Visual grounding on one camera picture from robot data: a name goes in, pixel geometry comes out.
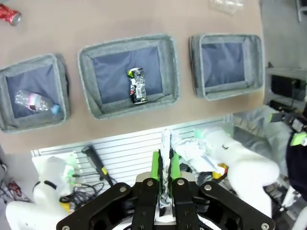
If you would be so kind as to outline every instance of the gray floor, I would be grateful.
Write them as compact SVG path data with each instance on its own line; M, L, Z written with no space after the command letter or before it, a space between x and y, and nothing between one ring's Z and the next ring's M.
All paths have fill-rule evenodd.
M307 69L307 16L298 23L295 0L262 0L266 62Z

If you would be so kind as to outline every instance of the clear plastic container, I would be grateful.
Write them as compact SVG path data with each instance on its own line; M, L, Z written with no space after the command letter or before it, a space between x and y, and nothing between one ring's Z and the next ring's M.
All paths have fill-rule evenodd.
M234 15L243 9L244 0L210 0L211 8Z
M25 90L19 90L16 93L15 103L38 113L51 112L57 114L60 110L60 106L53 104L49 98Z

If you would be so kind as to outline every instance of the bottle label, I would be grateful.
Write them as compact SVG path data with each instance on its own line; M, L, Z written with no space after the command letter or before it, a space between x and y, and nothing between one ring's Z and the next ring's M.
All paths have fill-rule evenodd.
M30 94L29 99L28 99L27 108L32 111L36 111L35 103L39 101L41 97L42 97L41 95L36 94L36 93Z

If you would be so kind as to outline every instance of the brown table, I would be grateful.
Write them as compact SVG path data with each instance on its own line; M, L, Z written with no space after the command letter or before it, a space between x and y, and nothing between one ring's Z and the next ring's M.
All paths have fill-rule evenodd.
M212 10L209 0L11 0L8 6L23 14L12 27L0 22L0 67L47 53L61 53L70 80L71 118L63 125L16 134L0 133L8 154L155 127L201 120L255 108L263 91L209 102L193 92L188 38L198 33L252 33L262 37L258 0L246 0L235 16ZM85 102L77 54L104 41L167 33L176 42L181 99L164 109L99 121Z

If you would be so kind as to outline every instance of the gray fabric bin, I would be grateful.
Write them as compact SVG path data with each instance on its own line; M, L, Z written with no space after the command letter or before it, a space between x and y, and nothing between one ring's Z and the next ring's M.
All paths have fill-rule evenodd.
M189 39L189 53L197 97L219 100L264 84L263 45L256 35L195 35Z
M0 129L18 132L61 124L70 116L68 82L61 55L47 54L0 69ZM60 106L56 115L15 103L18 90L37 93Z
M127 71L143 68L148 102L130 98ZM97 119L156 109L179 99L177 56L164 34L126 38L88 46L79 53L79 73L88 108Z

